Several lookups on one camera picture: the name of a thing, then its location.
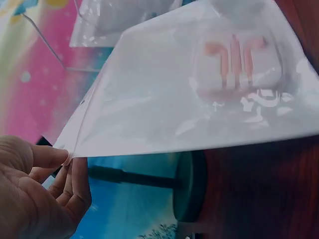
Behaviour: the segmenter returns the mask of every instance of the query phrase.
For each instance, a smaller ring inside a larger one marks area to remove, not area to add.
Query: sealed bag
[[[71,47],[114,47],[126,29],[180,7],[182,0],[83,0]]]
[[[199,0],[126,30],[55,147],[107,156],[319,132],[319,81],[274,1]]]

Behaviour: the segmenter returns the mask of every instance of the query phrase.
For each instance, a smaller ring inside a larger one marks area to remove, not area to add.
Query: plastic packaging
[[[114,47],[131,26],[180,7],[182,0],[83,0],[71,47]]]
[[[230,2],[125,31],[55,147],[107,156],[317,134],[319,78],[284,15],[274,1]]]

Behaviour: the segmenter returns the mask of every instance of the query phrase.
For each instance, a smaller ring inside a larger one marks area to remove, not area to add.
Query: finger
[[[48,192],[57,199],[62,193],[65,186],[69,166],[63,166],[55,177],[54,182],[48,188]]]
[[[31,169],[31,172],[29,173],[29,177],[32,178],[33,180],[37,181],[38,183],[42,184],[58,168],[59,167],[56,167],[56,168],[33,167]]]
[[[57,203],[61,206],[65,206],[69,202],[71,197],[73,196],[72,167],[73,167],[73,161],[71,161],[69,169],[68,169],[63,193],[56,199]]]
[[[72,187],[73,196],[65,208],[74,223],[78,224],[92,203],[87,158],[73,159]]]
[[[33,166],[41,168],[55,168],[66,161],[69,156],[67,150],[50,146],[30,144],[33,153]]]

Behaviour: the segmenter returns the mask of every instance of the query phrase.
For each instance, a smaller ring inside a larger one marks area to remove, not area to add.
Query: acrylic stand
[[[76,0],[74,0],[74,5],[77,11],[77,14],[81,16],[80,14],[80,9],[79,9],[79,5],[77,3]],[[41,39],[43,40],[43,42],[45,43],[45,45],[49,48],[49,50],[51,51],[51,53],[54,55],[54,57],[60,62],[60,64],[62,65],[62,67],[67,70],[67,71],[77,71],[77,72],[100,72],[100,70],[98,69],[91,69],[91,68],[86,68],[86,69],[81,69],[81,68],[73,68],[73,67],[67,67],[65,66],[64,62],[61,60],[61,58],[58,56],[58,54],[54,51],[54,49],[51,47],[51,45],[48,43],[48,41],[46,40],[45,36],[42,34],[41,30],[37,27],[37,25],[35,24],[35,22],[28,17],[27,15],[25,15],[24,13],[22,13],[22,16],[31,23],[31,25],[35,28],[35,30],[37,31],[37,33],[39,34],[39,36],[41,37]]]

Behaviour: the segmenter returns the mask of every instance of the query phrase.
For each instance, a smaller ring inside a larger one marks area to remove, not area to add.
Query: plastic blister pack
[[[123,31],[180,7],[182,0],[83,0],[71,47],[114,47]]]
[[[190,85],[209,103],[231,101],[256,89],[275,90],[282,77],[275,39],[264,30],[202,30]]]
[[[199,0],[126,30],[55,146],[106,156],[318,133],[319,78],[295,33],[274,1],[241,3]]]

